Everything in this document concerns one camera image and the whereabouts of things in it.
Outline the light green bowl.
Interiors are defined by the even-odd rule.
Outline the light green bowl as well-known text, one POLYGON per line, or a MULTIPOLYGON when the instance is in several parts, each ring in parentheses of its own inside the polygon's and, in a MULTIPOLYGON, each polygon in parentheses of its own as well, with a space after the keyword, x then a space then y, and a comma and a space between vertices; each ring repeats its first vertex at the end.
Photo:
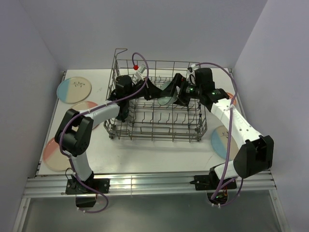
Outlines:
MULTIPOLYGON (((160 90, 162 91, 166 90, 170 86, 171 83, 172 83, 171 81, 165 82, 160 87, 160 90)), ((172 91, 167 91, 167 94, 163 97, 158 98, 157 102, 159 103, 159 105, 171 105, 176 102, 177 94, 178 94, 177 89, 172 90, 172 91)))

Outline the orange patterned bowl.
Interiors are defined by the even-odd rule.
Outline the orange patterned bowl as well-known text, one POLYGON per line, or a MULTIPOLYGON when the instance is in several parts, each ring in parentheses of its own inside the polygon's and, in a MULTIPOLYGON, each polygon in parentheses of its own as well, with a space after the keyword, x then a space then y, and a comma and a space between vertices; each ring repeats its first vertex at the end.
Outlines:
POLYGON ((233 103, 233 105, 236 106, 237 105, 237 98, 235 98, 234 95, 229 93, 229 92, 227 92, 227 95, 230 98, 229 106, 231 105, 231 103, 233 103))

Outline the dark green mug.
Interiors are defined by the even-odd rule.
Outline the dark green mug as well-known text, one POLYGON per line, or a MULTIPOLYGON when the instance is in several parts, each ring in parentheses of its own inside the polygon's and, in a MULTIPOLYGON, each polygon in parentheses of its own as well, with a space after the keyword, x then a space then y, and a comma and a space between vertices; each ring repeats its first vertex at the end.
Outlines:
POLYGON ((121 121, 121 122, 125 122, 125 120, 127 119, 129 114, 129 110, 128 109, 121 109, 119 111, 118 116, 116 117, 117 120, 121 121))

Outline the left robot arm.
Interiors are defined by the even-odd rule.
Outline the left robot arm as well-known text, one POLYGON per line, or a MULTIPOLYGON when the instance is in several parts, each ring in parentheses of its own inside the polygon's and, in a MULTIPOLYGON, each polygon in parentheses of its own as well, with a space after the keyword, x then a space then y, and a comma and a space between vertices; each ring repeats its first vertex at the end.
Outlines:
POLYGON ((86 154, 94 127, 112 118, 126 119, 132 99, 162 100, 172 95, 170 87, 160 89, 148 77, 133 83, 130 76, 121 75, 116 78, 115 89, 104 104, 82 112, 69 109, 57 129, 55 141, 61 154, 69 159, 72 184, 83 193, 98 192, 99 182, 94 179, 86 154))

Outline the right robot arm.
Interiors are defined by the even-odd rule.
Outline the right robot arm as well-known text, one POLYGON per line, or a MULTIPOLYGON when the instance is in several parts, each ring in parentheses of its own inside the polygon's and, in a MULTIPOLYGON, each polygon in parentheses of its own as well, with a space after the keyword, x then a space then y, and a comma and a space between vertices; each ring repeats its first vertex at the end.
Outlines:
POLYGON ((222 88, 216 88, 210 68, 188 69, 189 77, 175 74, 172 81, 162 85, 160 104, 186 106, 197 99, 228 129, 226 161, 211 168, 209 186, 216 191, 234 177, 248 178, 271 168, 274 141, 254 129, 235 108, 222 88))

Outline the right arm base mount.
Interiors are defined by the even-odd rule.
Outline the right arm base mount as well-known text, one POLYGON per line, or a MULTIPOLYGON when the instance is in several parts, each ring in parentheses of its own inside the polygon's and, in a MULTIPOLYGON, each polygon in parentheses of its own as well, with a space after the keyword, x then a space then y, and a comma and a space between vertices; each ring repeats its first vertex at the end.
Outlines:
MULTIPOLYGON (((220 179, 218 179, 216 174, 207 174, 207 175, 195 175, 194 179, 190 181, 190 184, 195 186, 196 191, 203 191, 203 190, 216 191, 219 182, 220 179)), ((214 199, 211 199, 212 193, 207 194, 208 200, 213 206, 221 206, 227 203, 228 190, 236 188, 237 184, 235 179, 233 178, 225 179, 219 192, 217 193, 214 199)))

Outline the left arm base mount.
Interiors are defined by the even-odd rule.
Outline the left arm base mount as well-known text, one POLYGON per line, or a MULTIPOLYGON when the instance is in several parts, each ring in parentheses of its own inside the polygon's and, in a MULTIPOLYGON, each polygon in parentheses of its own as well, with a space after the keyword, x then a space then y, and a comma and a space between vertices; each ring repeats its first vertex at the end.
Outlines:
POLYGON ((65 194, 75 196, 76 207, 86 213, 98 213, 105 210, 109 205, 106 194, 109 192, 110 179, 99 178, 90 181, 78 181, 75 177, 67 180, 65 194), (105 205, 100 210, 90 211, 97 203, 98 197, 105 199, 105 205))

